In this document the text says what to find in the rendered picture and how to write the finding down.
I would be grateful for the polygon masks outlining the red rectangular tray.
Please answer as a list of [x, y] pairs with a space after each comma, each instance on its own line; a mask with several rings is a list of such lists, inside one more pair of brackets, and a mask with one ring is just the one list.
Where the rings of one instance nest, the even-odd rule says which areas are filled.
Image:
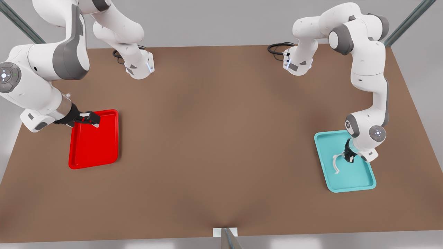
[[76, 123], [72, 129], [68, 166], [81, 169], [116, 162], [119, 154], [119, 113], [115, 109], [96, 111], [98, 127]]

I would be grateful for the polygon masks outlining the white frame post foot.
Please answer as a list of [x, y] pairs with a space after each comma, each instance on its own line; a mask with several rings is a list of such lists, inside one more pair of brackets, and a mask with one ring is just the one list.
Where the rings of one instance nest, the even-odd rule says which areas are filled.
[[[231, 227], [231, 228], [227, 228], [227, 229], [229, 229], [235, 237], [238, 237], [238, 228], [237, 227]], [[213, 237], [221, 237], [222, 230], [224, 230], [224, 228], [213, 228]]]

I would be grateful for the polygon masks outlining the teal rectangular tray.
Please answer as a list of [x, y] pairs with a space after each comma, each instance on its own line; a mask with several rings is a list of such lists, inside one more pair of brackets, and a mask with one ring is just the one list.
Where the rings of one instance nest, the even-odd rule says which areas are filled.
[[376, 187], [376, 180], [370, 163], [356, 156], [353, 163], [345, 159], [340, 172], [335, 174], [333, 156], [344, 151], [345, 142], [350, 135], [345, 130], [319, 132], [314, 141], [328, 189], [334, 193], [370, 190]]

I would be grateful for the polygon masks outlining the white drainage pipe clamp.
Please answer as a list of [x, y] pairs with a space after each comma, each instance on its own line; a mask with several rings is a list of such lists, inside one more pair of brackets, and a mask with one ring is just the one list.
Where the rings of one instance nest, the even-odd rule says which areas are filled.
[[344, 153], [340, 153], [333, 156], [332, 165], [334, 167], [335, 174], [338, 174], [340, 172], [340, 167], [341, 167], [340, 165], [343, 160], [344, 160]]

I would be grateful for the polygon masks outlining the silver frame post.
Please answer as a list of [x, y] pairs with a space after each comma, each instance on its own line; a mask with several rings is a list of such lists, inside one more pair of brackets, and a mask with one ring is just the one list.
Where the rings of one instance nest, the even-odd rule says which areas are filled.
[[383, 41], [385, 47], [391, 47], [437, 0], [422, 0], [403, 22]]
[[220, 249], [242, 249], [230, 228], [221, 228]]
[[46, 44], [46, 41], [44, 41], [4, 0], [0, 0], [0, 12], [35, 44]]

